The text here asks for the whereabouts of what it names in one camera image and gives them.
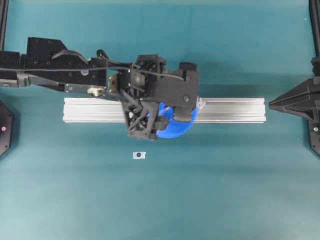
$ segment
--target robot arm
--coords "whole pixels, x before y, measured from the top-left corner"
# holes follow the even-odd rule
[[[109,76],[110,71],[116,74]],[[60,40],[31,37],[27,53],[0,51],[0,87],[38,85],[66,93],[86,93],[94,98],[120,101],[128,135],[157,139],[169,124],[158,116],[160,104],[174,111],[174,120],[192,121],[197,105],[199,73],[192,63],[169,72],[158,55],[138,56],[136,63],[116,62],[103,50],[87,61]]]

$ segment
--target small white tag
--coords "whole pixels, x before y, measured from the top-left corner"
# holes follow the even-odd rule
[[[145,151],[137,151],[133,153],[133,159],[146,159],[146,155]]]

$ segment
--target mounting screw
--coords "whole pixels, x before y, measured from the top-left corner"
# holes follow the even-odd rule
[[[189,102],[189,97],[188,97],[188,96],[184,96],[184,97],[183,97],[183,100],[184,100],[186,103],[188,103],[188,102]]]
[[[89,70],[82,70],[81,74],[82,74],[82,76],[88,76],[89,75]]]

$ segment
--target silver aluminum rail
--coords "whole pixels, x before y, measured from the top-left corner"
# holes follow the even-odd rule
[[[66,123],[125,123],[120,102],[97,98],[65,98]],[[262,124],[264,98],[199,98],[197,124]]]

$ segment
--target teal table surface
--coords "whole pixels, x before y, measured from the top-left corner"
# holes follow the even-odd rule
[[[312,76],[307,0],[11,0],[5,50],[59,39],[87,59],[198,65],[199,95],[270,102]],[[320,157],[307,123],[197,124],[157,142],[124,124],[66,124],[65,97],[0,89],[14,113],[0,160],[1,240],[315,240]],[[146,152],[133,160],[133,152]]]

